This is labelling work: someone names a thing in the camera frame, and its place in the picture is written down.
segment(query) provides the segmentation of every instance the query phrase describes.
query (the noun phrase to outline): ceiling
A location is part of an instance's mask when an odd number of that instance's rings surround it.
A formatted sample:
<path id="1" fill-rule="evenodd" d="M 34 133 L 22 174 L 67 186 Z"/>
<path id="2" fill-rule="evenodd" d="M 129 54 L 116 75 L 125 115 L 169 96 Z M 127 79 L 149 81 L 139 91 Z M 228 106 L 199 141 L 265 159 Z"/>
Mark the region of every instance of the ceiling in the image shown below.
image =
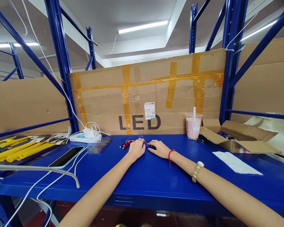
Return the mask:
<path id="1" fill-rule="evenodd" d="M 45 55 L 55 54 L 50 27 L 44 1 L 24 0 L 36 35 Z M 22 36 L 26 42 L 36 42 L 29 27 L 29 22 L 21 0 L 12 0 L 28 28 L 28 35 Z M 60 0 L 61 7 L 71 16 L 77 25 L 85 32 L 85 27 L 92 28 L 93 39 L 107 52 L 95 46 L 97 67 L 153 60 L 188 53 L 190 8 L 198 2 L 199 9 L 204 0 Z M 211 1 L 197 23 L 197 51 L 204 51 L 215 26 L 224 0 Z M 246 23 L 258 13 L 244 29 L 246 36 L 259 28 L 276 20 L 284 10 L 284 0 L 249 0 Z M 24 33 L 24 27 L 12 8 L 9 0 L 0 0 L 0 11 L 11 22 L 14 28 Z M 168 20 L 164 26 L 144 29 L 135 32 L 118 34 L 118 30 Z M 86 40 L 74 30 L 72 25 L 63 20 L 64 30 L 73 70 L 84 70 L 87 65 Z M 246 39 L 244 42 L 260 41 L 268 30 Z M 221 48 L 223 23 L 214 41 L 213 49 Z M 284 28 L 277 37 L 284 37 Z M 13 38 L 0 24 L 0 43 L 14 42 Z M 27 56 L 21 47 L 17 53 L 23 68 L 34 71 L 40 69 Z M 42 57 L 39 46 L 31 47 L 37 57 Z M 48 58 L 54 71 L 58 70 L 55 57 Z M 0 61 L 13 64 L 11 56 L 0 53 Z M 41 62 L 49 69 L 44 59 Z"/>

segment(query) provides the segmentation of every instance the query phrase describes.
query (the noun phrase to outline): smartphone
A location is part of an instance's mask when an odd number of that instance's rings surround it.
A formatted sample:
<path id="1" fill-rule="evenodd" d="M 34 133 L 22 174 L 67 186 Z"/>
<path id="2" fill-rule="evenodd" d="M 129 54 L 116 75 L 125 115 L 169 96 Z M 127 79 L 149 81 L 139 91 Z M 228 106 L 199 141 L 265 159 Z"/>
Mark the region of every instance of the smartphone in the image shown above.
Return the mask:
<path id="1" fill-rule="evenodd" d="M 48 167 L 52 167 L 55 169 L 63 169 L 66 167 L 81 151 L 83 151 L 86 147 L 73 147 Z"/>

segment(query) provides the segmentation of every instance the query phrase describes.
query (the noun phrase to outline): open cardboard box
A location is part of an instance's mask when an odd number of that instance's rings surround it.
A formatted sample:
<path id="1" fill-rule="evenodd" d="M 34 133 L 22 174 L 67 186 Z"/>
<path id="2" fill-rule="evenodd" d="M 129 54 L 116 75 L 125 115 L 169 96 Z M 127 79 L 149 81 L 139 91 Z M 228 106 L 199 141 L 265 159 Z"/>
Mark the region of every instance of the open cardboard box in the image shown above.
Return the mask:
<path id="1" fill-rule="evenodd" d="M 218 135 L 217 132 L 224 132 L 237 140 L 228 140 Z M 200 134 L 211 142 L 219 144 L 231 153 L 281 153 L 279 150 L 266 143 L 274 137 L 277 132 L 266 131 L 233 121 L 225 121 L 221 126 L 218 119 L 203 119 Z"/>

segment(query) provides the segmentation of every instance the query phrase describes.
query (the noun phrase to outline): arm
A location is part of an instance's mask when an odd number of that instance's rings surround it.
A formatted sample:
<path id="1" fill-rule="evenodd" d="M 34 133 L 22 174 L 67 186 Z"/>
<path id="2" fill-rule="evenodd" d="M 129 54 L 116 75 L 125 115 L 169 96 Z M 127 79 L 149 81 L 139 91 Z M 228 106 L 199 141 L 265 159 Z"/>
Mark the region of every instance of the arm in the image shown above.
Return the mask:
<path id="1" fill-rule="evenodd" d="M 66 214 L 59 227 L 88 227 L 114 192 L 128 168 L 145 152 L 144 139 L 130 144 L 128 153 Z"/>
<path id="2" fill-rule="evenodd" d="M 148 148 L 149 151 L 161 158 L 168 159 L 170 149 L 161 141 L 152 140 L 149 144 L 155 146 L 157 149 L 153 150 Z M 195 162 L 185 158 L 176 151 L 170 153 L 170 159 L 192 176 L 197 165 Z M 247 226 L 284 226 L 284 218 L 279 214 L 215 173 L 201 168 L 197 176 L 197 181 L 206 188 L 216 200 Z"/>

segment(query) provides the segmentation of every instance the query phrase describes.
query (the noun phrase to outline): pink drink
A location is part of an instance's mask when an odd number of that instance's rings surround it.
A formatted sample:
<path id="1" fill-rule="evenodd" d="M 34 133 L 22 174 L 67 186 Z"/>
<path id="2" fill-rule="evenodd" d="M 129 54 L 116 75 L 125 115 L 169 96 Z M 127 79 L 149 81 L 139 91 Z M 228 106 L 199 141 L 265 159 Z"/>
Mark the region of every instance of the pink drink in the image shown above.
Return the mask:
<path id="1" fill-rule="evenodd" d="M 200 126 L 202 120 L 202 114 L 196 114 L 196 117 L 193 117 L 193 114 L 186 115 L 186 132 L 187 137 L 190 139 L 198 139 L 200 133 Z"/>

